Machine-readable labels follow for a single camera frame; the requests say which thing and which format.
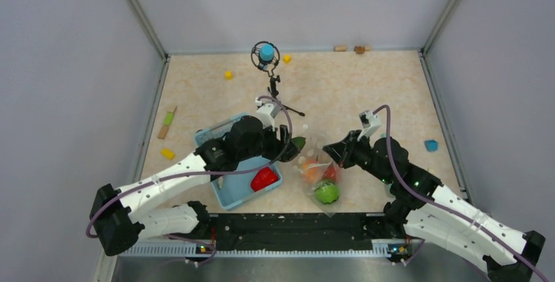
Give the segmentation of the clear polka dot zip bag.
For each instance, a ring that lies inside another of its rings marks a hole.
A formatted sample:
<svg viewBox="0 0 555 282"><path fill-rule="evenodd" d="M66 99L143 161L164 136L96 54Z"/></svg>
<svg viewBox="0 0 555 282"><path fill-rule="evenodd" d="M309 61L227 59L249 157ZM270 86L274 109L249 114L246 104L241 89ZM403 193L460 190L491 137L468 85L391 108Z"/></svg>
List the clear polka dot zip bag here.
<svg viewBox="0 0 555 282"><path fill-rule="evenodd" d="M306 197L320 212L332 217L342 204L340 168L323 150L326 143L323 132L303 124L299 136L304 138L304 146L293 160L293 169L302 181Z"/></svg>

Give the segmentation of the red toy bell pepper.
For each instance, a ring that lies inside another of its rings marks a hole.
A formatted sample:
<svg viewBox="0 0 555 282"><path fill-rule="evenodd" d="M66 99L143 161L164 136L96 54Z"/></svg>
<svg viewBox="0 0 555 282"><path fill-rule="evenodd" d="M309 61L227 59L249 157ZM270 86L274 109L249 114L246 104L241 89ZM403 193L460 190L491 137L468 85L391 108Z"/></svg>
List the red toy bell pepper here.
<svg viewBox="0 0 555 282"><path fill-rule="evenodd" d="M260 170L251 181L250 187L252 191L260 191L279 181L279 176L270 167Z"/></svg>

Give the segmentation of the red orange toy pepper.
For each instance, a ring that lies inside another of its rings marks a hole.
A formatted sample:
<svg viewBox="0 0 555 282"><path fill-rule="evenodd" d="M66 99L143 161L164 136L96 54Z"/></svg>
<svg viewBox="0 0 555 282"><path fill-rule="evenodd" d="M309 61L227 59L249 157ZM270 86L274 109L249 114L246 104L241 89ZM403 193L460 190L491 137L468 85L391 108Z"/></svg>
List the red orange toy pepper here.
<svg viewBox="0 0 555 282"><path fill-rule="evenodd" d="M333 164L330 164L328 168L325 170L322 176L322 179L326 181L330 181L332 183L337 183L338 173L337 173L337 169Z"/></svg>

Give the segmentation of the blue perforated plastic basket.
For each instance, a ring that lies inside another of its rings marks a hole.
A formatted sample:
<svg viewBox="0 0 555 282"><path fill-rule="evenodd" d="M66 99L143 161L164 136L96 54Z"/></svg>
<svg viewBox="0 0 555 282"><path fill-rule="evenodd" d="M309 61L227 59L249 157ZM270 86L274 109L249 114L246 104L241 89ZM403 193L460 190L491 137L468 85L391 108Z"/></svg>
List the blue perforated plastic basket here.
<svg viewBox="0 0 555 282"><path fill-rule="evenodd" d="M196 146L199 147L211 139L224 137L225 134L231 130L232 125L244 116L247 116L247 113L238 114L210 128L197 131L194 136ZM214 190L220 206L224 210L230 211L257 196L280 186L283 182L283 177L279 171L278 163L273 163L269 166L269 168L278 176L278 180L256 192L251 188L251 182L255 178L258 171L240 175L225 175L222 177L223 185L221 188L219 187L218 181L212 181L212 189Z"/></svg>

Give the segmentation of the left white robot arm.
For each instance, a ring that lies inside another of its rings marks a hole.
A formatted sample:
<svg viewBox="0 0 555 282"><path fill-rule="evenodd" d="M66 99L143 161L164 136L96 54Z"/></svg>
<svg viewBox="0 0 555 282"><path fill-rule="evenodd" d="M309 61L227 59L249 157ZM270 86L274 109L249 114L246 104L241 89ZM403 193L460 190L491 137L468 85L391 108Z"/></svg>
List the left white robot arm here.
<svg viewBox="0 0 555 282"><path fill-rule="evenodd" d="M290 162L305 144L305 137L293 137L289 126L276 128L244 115L169 168L130 185L100 187L86 235L98 239L107 256L119 255L140 240L166 234L189 233L202 238L209 232L210 221L200 202L165 209L159 205L220 176L257 173L275 162Z"/></svg>

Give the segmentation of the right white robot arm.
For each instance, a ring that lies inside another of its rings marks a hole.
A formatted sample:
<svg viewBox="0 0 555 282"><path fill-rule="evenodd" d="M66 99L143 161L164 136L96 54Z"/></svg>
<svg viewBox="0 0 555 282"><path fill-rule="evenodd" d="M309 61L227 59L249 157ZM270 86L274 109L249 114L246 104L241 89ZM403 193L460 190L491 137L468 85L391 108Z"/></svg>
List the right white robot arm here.
<svg viewBox="0 0 555 282"><path fill-rule="evenodd" d="M384 230L433 243L484 272L490 281L530 281L545 237L521 232L492 219L462 199L429 171L410 163L394 139L370 143L360 131L325 145L336 164L358 166L389 185L394 200L384 207Z"/></svg>

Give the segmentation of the orange toy peach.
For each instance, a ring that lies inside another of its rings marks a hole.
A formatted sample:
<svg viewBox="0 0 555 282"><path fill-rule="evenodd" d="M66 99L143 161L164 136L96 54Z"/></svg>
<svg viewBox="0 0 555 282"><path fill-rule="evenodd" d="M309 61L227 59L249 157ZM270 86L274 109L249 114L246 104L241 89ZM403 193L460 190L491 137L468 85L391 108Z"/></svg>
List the orange toy peach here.
<svg viewBox="0 0 555 282"><path fill-rule="evenodd" d="M315 184L321 179L321 169L319 162L314 159L308 159L302 164L302 176L309 184Z"/></svg>

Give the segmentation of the dark green toy avocado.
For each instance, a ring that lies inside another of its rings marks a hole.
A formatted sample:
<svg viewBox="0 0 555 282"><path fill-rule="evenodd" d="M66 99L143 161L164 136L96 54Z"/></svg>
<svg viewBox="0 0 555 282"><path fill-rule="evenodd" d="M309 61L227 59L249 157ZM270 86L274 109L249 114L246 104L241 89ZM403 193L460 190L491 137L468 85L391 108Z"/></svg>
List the dark green toy avocado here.
<svg viewBox="0 0 555 282"><path fill-rule="evenodd" d="M291 143L295 146L296 149L302 150L306 145L306 138L302 136L294 137L291 139Z"/></svg>

